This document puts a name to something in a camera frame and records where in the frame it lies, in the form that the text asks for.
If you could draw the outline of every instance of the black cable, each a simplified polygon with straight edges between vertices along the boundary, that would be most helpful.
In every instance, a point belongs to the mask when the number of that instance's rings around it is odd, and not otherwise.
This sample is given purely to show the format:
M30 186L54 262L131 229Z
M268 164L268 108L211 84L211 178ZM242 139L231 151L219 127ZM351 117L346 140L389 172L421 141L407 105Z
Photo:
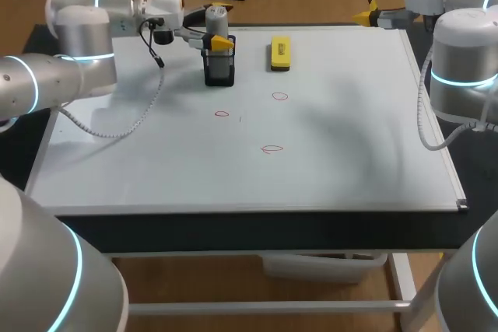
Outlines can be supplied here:
M143 27L146 23L149 23L149 30L150 30L150 36L149 36L149 42L145 39L143 36ZM139 26L139 35L143 40L143 43L149 48L149 53L153 57L154 61L157 63L157 65L160 68L164 68L164 62L163 59L154 51L153 49L153 32L154 29L159 25L162 26L164 24L163 19L144 19Z
M187 30L193 31L194 33L201 33L201 34L205 34L205 31L201 31L201 30L192 29L191 27L188 27L188 26L184 26L184 28L185 28L185 29L187 29Z

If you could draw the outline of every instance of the pen holder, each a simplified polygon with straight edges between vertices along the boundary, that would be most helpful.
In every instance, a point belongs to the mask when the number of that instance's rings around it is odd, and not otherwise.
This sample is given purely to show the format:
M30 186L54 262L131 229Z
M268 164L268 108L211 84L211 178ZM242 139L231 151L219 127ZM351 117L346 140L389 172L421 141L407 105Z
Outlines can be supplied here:
M229 35L228 40L233 42L233 48L228 50L227 56L212 55L209 51L201 51L202 61L204 63L204 83L212 87L232 87L235 78L235 36ZM225 78L213 78L209 62L212 59L226 59L229 65L229 74Z

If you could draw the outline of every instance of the cable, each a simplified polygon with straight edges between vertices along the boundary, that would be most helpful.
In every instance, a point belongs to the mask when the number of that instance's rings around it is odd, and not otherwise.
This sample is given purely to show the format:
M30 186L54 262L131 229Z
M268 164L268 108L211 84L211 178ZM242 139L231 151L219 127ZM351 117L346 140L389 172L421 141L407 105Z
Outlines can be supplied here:
M69 113L66 109L61 107L61 108L59 108L59 112L64 114L69 120L72 121L72 123L74 123L76 126L81 128L87 134L97 136L98 138L108 138L108 139L109 138L112 138L112 139L124 138L124 137L130 135L133 131L135 131L143 123L143 121L146 120L147 116L149 116L149 112L156 105L157 98L161 94L161 91L164 87L164 69L163 68L160 68L160 73L161 73L160 82L159 82L159 85L157 86L157 90L154 93L153 98L150 100L149 106L143 112L142 116L127 131L121 132L120 134L103 134L103 133L94 131L91 128L89 128L88 126L86 126L83 122L79 121L74 115Z
M202 31L202 30L196 30L196 29L192 29L191 27L188 27L188 26L184 26L184 29L187 29L187 30L193 31L194 33L201 33L201 34L205 34L205 31Z
M143 27L146 23L149 23L149 30L150 30L149 42L147 42L147 40L143 36ZM153 49L153 32L156 29L156 27L162 25L164 25L164 19L161 18L144 19L139 25L139 35L142 38L143 43L145 43L146 46L149 48L150 55L153 57L154 61L157 63L157 65L160 68L164 68L164 62L163 59Z
M69 104L71 104L73 101L79 98L81 93L83 92L83 87L85 86L85 74L83 73L83 68L81 66L81 62L76 60L73 56L69 56L68 54L55 54L55 58L70 58L72 59L77 65L79 69L79 86L78 86L78 91L76 94L72 97L70 101L65 103L64 105L61 106L61 108L66 108Z
M430 151L439 151L443 148L446 148L459 136L462 132L477 128L478 126L482 126L484 131L491 130L494 132L498 132L498 128L492 124L488 124L486 122L473 121L467 124L461 124L457 128L453 130L453 132L448 136L441 144L439 145L431 145L427 142L425 135L423 134L423 123L422 123L422 109L423 109L423 94L425 91L425 80L427 69L429 67L429 63L431 57L433 55L433 46L429 49L429 53L427 54L426 60L423 62L422 71L420 72L420 80L419 80L419 95L417 97L417 128L419 130L420 141L423 146L429 149Z
M491 107L491 102L493 101L493 98L495 96L495 92L498 89L498 85L495 82L493 82L493 86L489 89L488 94L486 95L486 101L484 102L484 105L482 106L482 112L481 112L481 122L484 123L486 122L486 119L488 118L488 112L489 112L489 107Z

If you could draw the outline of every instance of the white storage box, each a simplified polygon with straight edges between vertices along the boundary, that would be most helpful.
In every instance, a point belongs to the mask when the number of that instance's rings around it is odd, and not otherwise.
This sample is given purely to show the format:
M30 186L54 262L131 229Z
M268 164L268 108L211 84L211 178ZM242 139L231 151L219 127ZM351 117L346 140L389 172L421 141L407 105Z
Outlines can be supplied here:
M268 276L338 283L358 283L368 271L384 266L388 259L385 253L361 256L361 259L342 259L276 254L261 258Z

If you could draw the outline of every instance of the white robotic arm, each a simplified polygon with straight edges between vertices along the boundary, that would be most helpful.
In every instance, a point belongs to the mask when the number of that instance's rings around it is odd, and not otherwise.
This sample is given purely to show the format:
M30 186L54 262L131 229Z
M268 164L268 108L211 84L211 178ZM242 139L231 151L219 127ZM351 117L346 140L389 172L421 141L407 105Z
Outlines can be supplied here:
M205 19L208 7L185 15L184 0L47 0L47 25L62 55L0 59L0 121L111 93L117 81L111 38L142 35L146 24L158 44L172 42L176 34L200 50L232 48L225 37L187 30ZM153 57L162 68L160 57Z

